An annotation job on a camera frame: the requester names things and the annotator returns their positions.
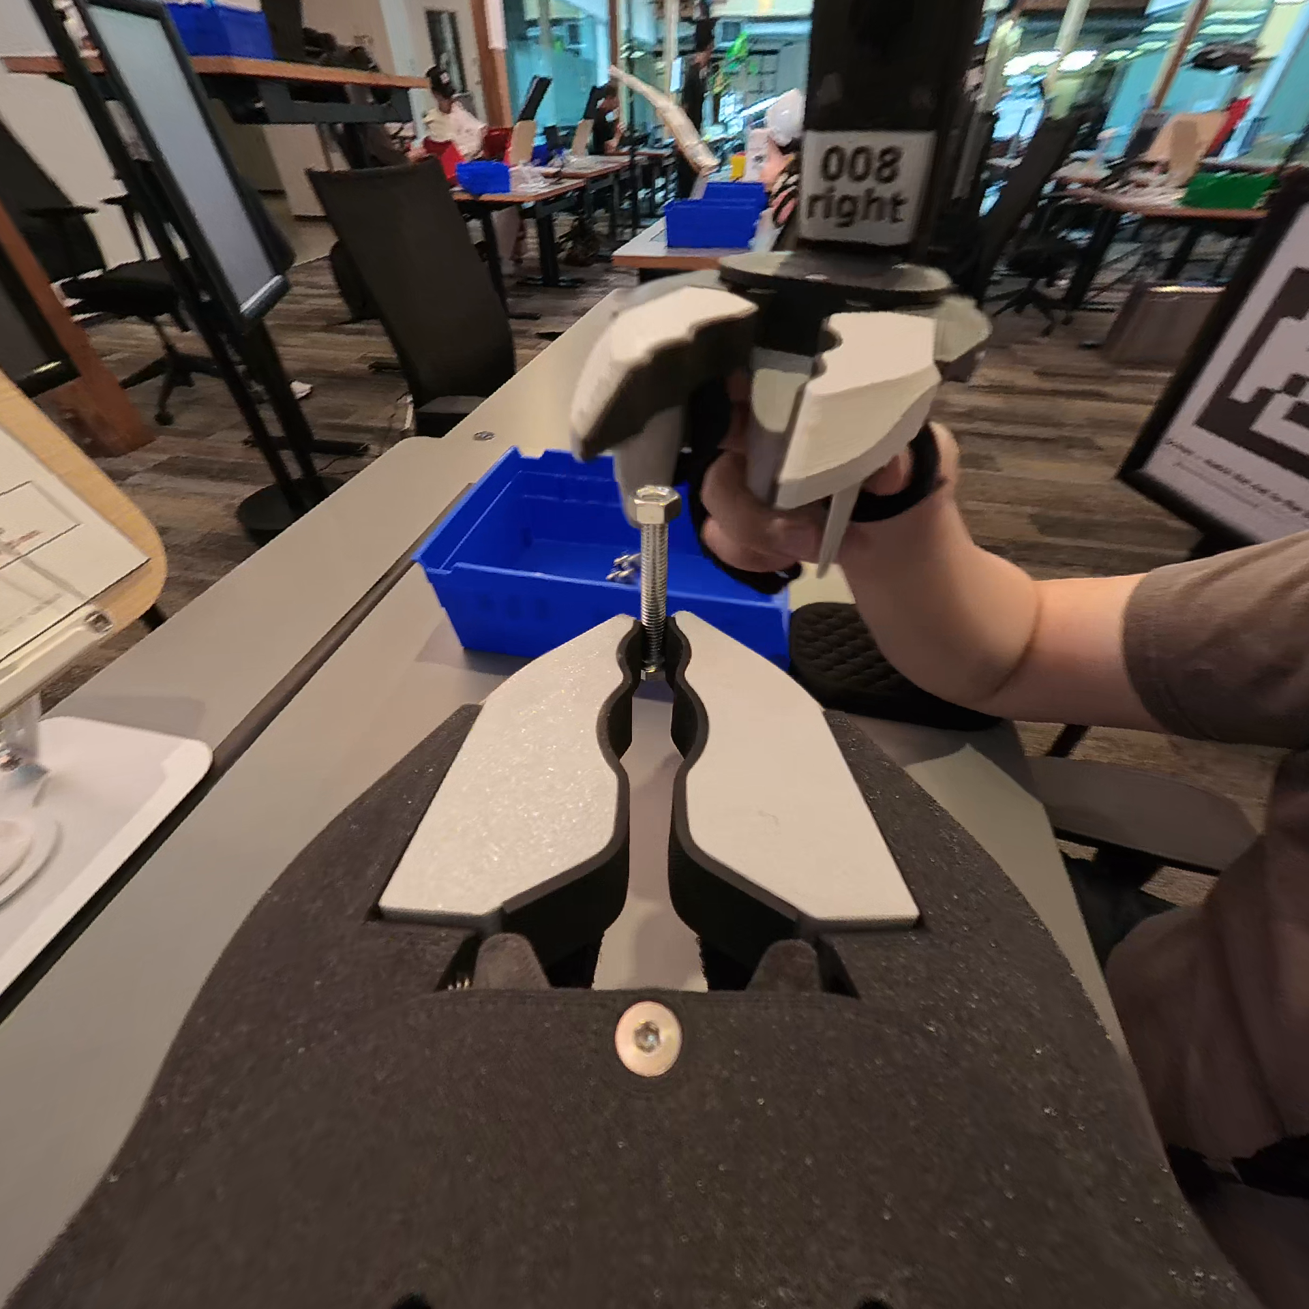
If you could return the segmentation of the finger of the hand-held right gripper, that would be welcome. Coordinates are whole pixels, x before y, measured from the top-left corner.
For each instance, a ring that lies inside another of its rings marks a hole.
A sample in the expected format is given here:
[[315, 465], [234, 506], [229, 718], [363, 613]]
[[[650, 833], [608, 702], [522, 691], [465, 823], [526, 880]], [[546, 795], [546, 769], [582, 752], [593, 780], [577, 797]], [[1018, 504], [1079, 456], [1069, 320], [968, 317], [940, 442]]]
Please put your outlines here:
[[602, 331], [572, 393], [568, 434], [583, 463], [613, 459], [621, 509], [672, 487], [689, 412], [708, 386], [750, 362], [759, 306], [722, 287], [639, 289]]
[[750, 358], [747, 487], [792, 512], [853, 507], [865, 482], [920, 434], [942, 382], [937, 325], [909, 314], [840, 314], [815, 354]]

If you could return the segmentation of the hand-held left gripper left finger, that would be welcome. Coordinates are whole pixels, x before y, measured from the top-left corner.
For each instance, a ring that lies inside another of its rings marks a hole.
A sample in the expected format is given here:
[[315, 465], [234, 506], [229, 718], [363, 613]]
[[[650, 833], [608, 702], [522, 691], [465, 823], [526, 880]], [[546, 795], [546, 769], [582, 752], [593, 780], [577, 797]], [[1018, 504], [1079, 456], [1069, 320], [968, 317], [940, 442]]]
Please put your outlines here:
[[381, 895], [395, 923], [603, 934], [628, 897], [630, 619], [526, 665], [482, 703]]

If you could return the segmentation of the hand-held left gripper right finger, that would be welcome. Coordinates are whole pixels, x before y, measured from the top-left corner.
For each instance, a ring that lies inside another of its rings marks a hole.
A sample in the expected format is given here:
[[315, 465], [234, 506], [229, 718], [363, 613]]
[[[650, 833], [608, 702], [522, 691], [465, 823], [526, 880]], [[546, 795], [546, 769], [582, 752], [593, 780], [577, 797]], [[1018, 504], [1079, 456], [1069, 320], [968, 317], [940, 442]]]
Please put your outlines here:
[[692, 725], [677, 833], [700, 870], [804, 934], [921, 914], [820, 705], [776, 665], [681, 612], [667, 622]]

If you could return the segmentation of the blue plastic bin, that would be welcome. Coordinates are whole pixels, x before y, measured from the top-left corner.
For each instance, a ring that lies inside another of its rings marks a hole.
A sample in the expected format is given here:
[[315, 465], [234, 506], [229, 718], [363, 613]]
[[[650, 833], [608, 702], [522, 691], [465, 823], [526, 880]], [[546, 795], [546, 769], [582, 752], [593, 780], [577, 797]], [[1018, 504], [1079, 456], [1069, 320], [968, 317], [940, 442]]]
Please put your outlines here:
[[[703, 618], [781, 668], [790, 665], [786, 593], [759, 594], [702, 551], [691, 495], [669, 531], [667, 607]], [[613, 476], [613, 459], [569, 453], [502, 454], [460, 496], [413, 554], [468, 650], [535, 660], [611, 618], [639, 618], [638, 576], [614, 580], [639, 555]]]

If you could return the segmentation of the long silver hex bolt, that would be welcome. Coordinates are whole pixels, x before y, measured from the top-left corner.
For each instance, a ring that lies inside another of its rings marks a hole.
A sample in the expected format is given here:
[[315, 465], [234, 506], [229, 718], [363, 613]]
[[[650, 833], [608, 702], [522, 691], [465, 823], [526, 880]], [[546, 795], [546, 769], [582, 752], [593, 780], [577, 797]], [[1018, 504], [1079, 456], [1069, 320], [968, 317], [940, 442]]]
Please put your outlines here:
[[667, 624], [669, 529], [680, 516], [681, 498], [670, 485], [644, 485], [633, 498], [633, 516], [641, 534], [641, 626], [642, 660], [663, 661]]

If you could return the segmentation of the person's right forearm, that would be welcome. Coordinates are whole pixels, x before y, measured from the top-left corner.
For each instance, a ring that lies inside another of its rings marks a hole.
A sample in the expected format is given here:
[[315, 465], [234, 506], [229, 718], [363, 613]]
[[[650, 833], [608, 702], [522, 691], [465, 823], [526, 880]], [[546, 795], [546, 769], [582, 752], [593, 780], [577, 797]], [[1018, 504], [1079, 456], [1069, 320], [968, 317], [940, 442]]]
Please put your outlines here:
[[954, 502], [851, 529], [840, 562], [878, 649], [928, 694], [1020, 722], [1163, 732], [1124, 654], [1144, 576], [1032, 579], [981, 549]]

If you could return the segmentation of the person's right hand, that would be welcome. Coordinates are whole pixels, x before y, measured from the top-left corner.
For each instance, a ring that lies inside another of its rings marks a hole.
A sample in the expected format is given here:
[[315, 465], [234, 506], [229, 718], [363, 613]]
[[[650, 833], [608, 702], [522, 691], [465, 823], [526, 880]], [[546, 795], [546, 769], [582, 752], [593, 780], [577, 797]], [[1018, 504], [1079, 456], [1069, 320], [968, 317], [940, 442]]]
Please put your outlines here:
[[[850, 523], [837, 565], [861, 605], [878, 608], [929, 579], [965, 535], [956, 502], [960, 451], [956, 435], [931, 423], [938, 471], [931, 493], [893, 518]], [[702, 487], [708, 513], [702, 540], [723, 565], [748, 571], [783, 571], [818, 565], [826, 512], [817, 506], [784, 512], [759, 501], [747, 482], [745, 439], [736, 434], [711, 465]]]

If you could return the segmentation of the wooden top desk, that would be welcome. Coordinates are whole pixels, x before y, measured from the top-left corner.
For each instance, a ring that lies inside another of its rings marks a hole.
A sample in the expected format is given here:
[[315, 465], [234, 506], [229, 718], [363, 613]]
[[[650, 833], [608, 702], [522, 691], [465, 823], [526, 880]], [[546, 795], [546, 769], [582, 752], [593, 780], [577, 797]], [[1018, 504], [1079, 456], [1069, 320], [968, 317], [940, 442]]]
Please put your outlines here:
[[187, 57], [206, 94], [223, 105], [251, 102], [265, 127], [402, 124], [424, 77], [323, 68], [278, 60]]
[[624, 228], [631, 236], [642, 230], [646, 217], [641, 192], [641, 166], [636, 158], [589, 158], [591, 169], [563, 169], [546, 177], [543, 186], [529, 191], [473, 194], [460, 186], [451, 188], [455, 206], [466, 220], [480, 227], [485, 262], [496, 295], [508, 306], [508, 291], [502, 270], [502, 252], [494, 216], [518, 214], [527, 228], [535, 230], [538, 273], [524, 273], [518, 286], [540, 291], [579, 291], [583, 280], [563, 269], [561, 242], [557, 233], [558, 217], [572, 219], [568, 238], [579, 236], [583, 220], [594, 220], [596, 211], [610, 220], [610, 236], [616, 241]]
[[1062, 203], [1093, 208], [1096, 213], [1096, 219], [1091, 222], [1090, 239], [1074, 266], [1066, 294], [1058, 301], [1058, 308], [1068, 315], [1079, 312], [1087, 303], [1091, 286], [1125, 220], [1132, 219], [1143, 224], [1180, 227], [1183, 230], [1183, 245], [1172, 256], [1172, 262], [1166, 269], [1166, 278], [1174, 281], [1188, 267], [1189, 256], [1203, 233], [1227, 227], [1239, 234], [1245, 234], [1264, 222], [1269, 209], [1269, 205], [1247, 209], [1196, 208], [1180, 202], [1144, 200], [1136, 192], [1111, 192], [1091, 188], [1066, 189], [1058, 199]]
[[667, 275], [713, 270], [727, 258], [769, 253], [773, 250], [776, 239], [778, 231], [772, 222], [762, 220], [748, 248], [741, 252], [674, 248], [666, 241], [666, 222], [661, 219], [621, 245], [611, 255], [611, 264], [614, 269], [636, 272], [641, 281], [647, 283]]

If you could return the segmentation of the black mesh office chair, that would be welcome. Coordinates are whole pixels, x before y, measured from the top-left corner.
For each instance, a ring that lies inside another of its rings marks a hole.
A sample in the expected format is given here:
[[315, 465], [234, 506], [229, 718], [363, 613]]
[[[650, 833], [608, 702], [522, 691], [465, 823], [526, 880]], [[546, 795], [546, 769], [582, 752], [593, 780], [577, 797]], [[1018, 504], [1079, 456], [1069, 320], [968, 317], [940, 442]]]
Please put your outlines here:
[[516, 373], [513, 328], [443, 169], [309, 172], [398, 358], [418, 437], [441, 439]]

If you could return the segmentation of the grey trash bin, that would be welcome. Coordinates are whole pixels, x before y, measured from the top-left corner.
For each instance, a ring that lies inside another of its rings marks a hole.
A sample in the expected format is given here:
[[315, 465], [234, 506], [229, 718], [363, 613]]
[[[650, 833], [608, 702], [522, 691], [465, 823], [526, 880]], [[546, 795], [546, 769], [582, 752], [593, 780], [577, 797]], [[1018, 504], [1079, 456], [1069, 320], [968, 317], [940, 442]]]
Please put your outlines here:
[[1107, 361], [1125, 368], [1177, 368], [1222, 295], [1224, 289], [1200, 284], [1136, 284], [1105, 336]]

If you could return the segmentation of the green storage bin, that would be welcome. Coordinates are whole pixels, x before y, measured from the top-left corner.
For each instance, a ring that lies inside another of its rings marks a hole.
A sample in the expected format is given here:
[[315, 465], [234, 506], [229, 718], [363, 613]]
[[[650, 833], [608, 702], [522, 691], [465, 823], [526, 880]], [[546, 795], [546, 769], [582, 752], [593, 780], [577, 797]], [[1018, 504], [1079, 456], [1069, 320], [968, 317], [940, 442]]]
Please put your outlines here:
[[1219, 171], [1196, 174], [1182, 199], [1185, 208], [1249, 213], [1267, 205], [1267, 199], [1280, 185], [1280, 177], [1270, 171]]

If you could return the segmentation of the framed marker sign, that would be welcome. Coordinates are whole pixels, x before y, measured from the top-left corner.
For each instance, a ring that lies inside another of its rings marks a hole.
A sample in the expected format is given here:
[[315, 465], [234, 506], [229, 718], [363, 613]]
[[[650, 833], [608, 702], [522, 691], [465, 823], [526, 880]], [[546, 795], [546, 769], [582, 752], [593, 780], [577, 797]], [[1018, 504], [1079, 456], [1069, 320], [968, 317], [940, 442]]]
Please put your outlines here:
[[1308, 169], [1292, 169], [1118, 481], [1199, 532], [1192, 560], [1308, 527]]

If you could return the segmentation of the person's grey t-shirt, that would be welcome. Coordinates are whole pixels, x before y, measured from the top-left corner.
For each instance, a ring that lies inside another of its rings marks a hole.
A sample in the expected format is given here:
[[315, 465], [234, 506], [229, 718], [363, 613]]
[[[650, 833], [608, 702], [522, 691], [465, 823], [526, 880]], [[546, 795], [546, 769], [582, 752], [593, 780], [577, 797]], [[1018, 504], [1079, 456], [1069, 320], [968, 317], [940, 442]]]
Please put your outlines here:
[[1306, 535], [1147, 576], [1124, 657], [1168, 733], [1280, 749], [1264, 834], [1200, 906], [1107, 959], [1130, 1054], [1189, 1196], [1266, 1307], [1306, 1307]]

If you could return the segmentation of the black easel with screen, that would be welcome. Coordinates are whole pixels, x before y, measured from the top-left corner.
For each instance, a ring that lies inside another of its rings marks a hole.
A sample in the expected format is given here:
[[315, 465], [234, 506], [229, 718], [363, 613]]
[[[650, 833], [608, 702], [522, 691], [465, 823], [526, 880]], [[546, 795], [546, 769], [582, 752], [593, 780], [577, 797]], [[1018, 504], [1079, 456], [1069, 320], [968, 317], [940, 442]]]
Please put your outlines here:
[[166, 5], [74, 4], [92, 57], [56, 4], [28, 7], [272, 473], [236, 512], [264, 546], [340, 488], [318, 454], [360, 460], [368, 445], [317, 442], [303, 412], [267, 328], [290, 292], [286, 270]]

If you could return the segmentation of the brown wooden beam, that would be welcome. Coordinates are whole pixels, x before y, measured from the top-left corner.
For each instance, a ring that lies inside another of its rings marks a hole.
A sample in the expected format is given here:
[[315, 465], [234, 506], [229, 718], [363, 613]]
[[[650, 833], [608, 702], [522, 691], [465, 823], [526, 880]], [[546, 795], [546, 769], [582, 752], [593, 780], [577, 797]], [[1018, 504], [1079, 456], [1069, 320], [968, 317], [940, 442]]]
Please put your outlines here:
[[2, 245], [75, 373], [74, 381], [47, 390], [42, 404], [55, 409], [64, 429], [92, 459], [122, 457], [148, 448], [156, 440], [153, 429], [97, 354], [89, 336], [75, 323], [5, 208]]

